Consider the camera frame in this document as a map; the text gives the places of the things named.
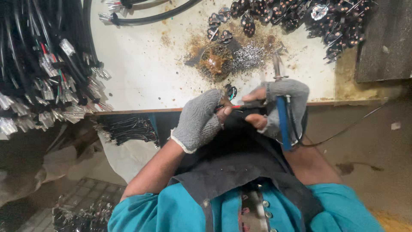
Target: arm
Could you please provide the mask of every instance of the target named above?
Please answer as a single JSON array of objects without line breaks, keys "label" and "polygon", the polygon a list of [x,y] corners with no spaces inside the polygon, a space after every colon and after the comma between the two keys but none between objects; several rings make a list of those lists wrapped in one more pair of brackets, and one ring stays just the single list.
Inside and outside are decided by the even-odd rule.
[{"label": "arm", "polygon": [[184,154],[181,146],[169,140],[131,180],[120,201],[146,192],[160,193],[174,175]]},{"label": "arm", "polygon": [[[127,185],[121,201],[129,196],[160,193],[173,177],[184,154],[195,152],[216,136],[232,111],[230,102],[222,100],[222,96],[221,90],[209,90],[185,105],[177,128],[171,132],[171,139]],[[218,104],[225,107],[214,114]]]},{"label": "arm", "polygon": [[[298,133],[302,132],[301,121],[306,109],[309,88],[297,80],[281,80],[279,82],[267,82],[264,86],[256,88],[250,94],[244,96],[244,102],[266,99],[268,103],[275,103],[278,95],[290,95],[294,120]],[[246,121],[251,123],[258,132],[268,137],[275,138],[279,133],[279,113],[277,109],[270,109],[267,117],[259,114],[251,114]],[[329,163],[314,148],[298,147],[293,152],[283,152],[293,172],[303,184],[314,185],[321,183],[342,184],[343,181]]]},{"label": "arm", "polygon": [[[304,137],[304,144],[309,144]],[[295,176],[304,185],[335,183],[343,184],[342,178],[315,147],[298,147],[283,154]]]}]

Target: blue soldering iron handle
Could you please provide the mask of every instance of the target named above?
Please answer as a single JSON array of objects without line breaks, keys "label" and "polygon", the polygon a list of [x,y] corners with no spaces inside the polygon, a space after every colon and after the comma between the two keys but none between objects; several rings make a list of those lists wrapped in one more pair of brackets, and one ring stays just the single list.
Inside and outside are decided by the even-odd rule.
[{"label": "blue soldering iron handle", "polygon": [[288,115],[286,111],[286,100],[284,96],[276,97],[276,106],[279,113],[279,126],[282,134],[283,149],[285,151],[290,151],[292,149],[292,144],[289,140]]}]

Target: bundle of black cables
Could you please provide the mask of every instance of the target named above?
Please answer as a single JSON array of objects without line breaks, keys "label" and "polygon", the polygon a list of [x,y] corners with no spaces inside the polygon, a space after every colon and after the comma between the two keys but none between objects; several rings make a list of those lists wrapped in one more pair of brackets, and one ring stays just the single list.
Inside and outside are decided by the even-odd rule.
[{"label": "bundle of black cables", "polygon": [[[145,1],[146,0],[121,0],[120,2],[127,9],[131,9],[133,4],[141,3],[141,2],[145,2]],[[200,1],[202,1],[202,0],[189,0],[185,4],[179,6],[175,9],[169,10],[169,11],[161,13],[161,14],[157,14],[157,15],[153,15],[153,16],[149,16],[149,17],[145,17],[145,18],[139,18],[139,19],[119,19],[119,17],[117,16],[116,13],[112,13],[109,21],[112,22],[114,25],[118,25],[118,26],[119,25],[151,24],[151,23],[154,23],[154,22],[158,22],[158,21],[161,21],[161,20],[171,18],[175,15],[178,15],[178,14],[182,13],[183,11],[193,7],[194,5],[199,3]]]},{"label": "bundle of black cables", "polygon": [[111,110],[99,99],[103,84],[95,76],[110,75],[94,49],[90,8],[91,0],[84,1],[84,8],[81,0],[0,2],[3,132],[6,119],[25,131],[47,129],[55,119],[76,122],[95,110],[88,103]]}]

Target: green wire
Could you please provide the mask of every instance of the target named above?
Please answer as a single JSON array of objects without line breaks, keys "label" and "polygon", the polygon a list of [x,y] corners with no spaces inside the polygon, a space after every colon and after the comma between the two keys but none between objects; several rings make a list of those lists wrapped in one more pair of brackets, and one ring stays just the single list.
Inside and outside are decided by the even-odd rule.
[{"label": "green wire", "polygon": [[64,82],[63,75],[61,74],[61,69],[59,69],[59,74],[60,74],[61,82]]}]

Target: red wire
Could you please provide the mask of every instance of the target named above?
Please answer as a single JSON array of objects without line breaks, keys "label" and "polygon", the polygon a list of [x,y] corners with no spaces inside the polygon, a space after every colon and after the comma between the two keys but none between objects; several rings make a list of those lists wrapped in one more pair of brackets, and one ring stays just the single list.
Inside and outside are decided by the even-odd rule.
[{"label": "red wire", "polygon": [[54,56],[54,54],[52,54],[52,56],[53,56],[54,62],[57,62],[57,59],[56,59],[56,57]]},{"label": "red wire", "polygon": [[66,77],[64,76],[63,72],[61,72],[61,75],[63,76],[63,80],[66,81]]},{"label": "red wire", "polygon": [[40,43],[40,45],[42,46],[43,53],[46,55],[46,49],[44,48],[44,44],[43,44],[43,43]]}]

